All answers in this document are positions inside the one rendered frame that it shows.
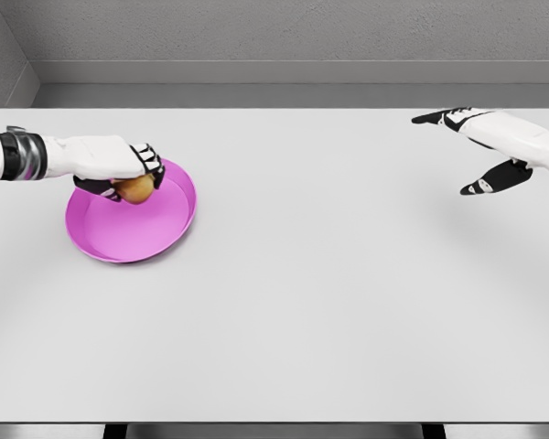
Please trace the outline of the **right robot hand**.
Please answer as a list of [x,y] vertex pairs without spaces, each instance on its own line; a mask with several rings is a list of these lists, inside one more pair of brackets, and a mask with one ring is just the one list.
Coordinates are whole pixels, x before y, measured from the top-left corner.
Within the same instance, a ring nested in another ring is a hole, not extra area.
[[412,123],[442,125],[508,157],[461,188],[462,196],[501,192],[526,182],[536,167],[548,170],[549,130],[507,112],[458,107],[416,116]]

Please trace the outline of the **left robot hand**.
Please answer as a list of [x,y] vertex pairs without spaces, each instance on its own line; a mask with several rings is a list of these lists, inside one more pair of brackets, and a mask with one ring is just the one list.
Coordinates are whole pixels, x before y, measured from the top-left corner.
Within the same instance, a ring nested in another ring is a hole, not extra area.
[[130,145],[118,135],[78,136],[66,148],[75,186],[113,202],[122,199],[114,180],[152,177],[154,189],[164,180],[165,166],[148,143]]

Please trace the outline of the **yellow-brown apple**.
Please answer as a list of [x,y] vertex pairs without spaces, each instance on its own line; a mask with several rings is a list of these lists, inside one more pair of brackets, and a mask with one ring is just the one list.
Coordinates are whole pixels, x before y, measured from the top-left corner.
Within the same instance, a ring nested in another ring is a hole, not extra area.
[[122,200],[139,205],[146,202],[154,192],[155,178],[147,174],[131,179],[115,179],[112,186]]

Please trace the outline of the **pink round plate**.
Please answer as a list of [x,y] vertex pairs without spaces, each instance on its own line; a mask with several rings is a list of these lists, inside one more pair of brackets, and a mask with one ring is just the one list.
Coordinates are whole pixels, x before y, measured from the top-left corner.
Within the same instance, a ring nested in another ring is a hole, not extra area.
[[65,213],[73,244],[96,260],[128,263],[156,256],[176,243],[194,219],[198,197],[184,168],[169,160],[164,164],[162,186],[140,205],[75,189]]

